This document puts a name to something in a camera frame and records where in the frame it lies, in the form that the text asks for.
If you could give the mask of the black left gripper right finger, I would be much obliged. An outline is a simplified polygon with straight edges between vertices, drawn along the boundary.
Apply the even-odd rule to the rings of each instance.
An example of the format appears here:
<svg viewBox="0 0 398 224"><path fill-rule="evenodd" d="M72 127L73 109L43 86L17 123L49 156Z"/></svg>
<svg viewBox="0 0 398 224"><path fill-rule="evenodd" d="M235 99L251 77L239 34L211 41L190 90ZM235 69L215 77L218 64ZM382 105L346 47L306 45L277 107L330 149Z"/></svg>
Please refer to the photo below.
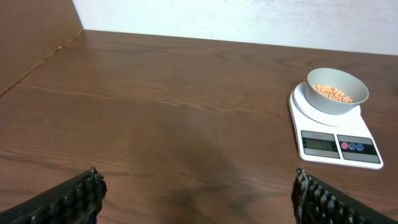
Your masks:
<svg viewBox="0 0 398 224"><path fill-rule="evenodd" d="M292 204L297 224L397 224L397 221L306 173L296 170Z"/></svg>

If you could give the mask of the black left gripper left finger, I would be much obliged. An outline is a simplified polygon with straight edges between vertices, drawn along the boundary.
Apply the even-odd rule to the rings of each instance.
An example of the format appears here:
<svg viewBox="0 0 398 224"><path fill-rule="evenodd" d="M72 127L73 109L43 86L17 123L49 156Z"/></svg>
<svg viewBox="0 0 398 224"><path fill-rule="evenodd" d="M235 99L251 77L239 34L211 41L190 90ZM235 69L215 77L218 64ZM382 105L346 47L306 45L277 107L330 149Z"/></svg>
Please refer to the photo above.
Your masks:
<svg viewBox="0 0 398 224"><path fill-rule="evenodd" d="M96 224L107 192L106 182L94 167L1 212L1 223Z"/></svg>

